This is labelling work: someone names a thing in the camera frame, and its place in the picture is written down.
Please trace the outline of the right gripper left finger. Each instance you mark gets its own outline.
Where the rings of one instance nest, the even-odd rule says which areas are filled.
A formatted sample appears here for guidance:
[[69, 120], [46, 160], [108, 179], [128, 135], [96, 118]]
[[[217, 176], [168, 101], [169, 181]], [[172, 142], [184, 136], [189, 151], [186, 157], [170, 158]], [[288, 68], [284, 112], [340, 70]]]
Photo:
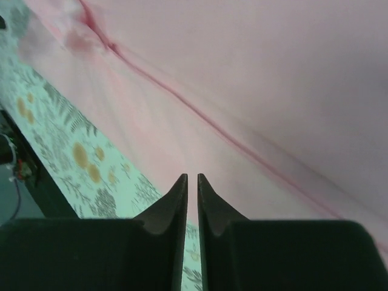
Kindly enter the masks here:
[[132, 219], [16, 219], [1, 227], [2, 290], [179, 290], [188, 177]]

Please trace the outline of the pink t shirt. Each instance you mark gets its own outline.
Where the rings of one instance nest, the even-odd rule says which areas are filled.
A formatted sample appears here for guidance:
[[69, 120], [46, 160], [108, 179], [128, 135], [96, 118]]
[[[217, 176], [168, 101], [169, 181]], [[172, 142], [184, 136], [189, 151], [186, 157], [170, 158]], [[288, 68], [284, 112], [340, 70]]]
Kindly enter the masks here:
[[21, 58], [160, 190], [387, 250], [386, 1], [27, 1]]

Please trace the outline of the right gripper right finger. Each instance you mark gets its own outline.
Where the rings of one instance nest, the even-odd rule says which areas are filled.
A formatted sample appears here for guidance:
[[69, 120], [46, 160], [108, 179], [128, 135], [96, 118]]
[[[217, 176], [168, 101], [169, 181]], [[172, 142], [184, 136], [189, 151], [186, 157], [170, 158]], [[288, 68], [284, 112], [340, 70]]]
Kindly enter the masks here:
[[367, 230], [349, 220], [250, 220], [198, 175], [204, 290], [386, 290]]

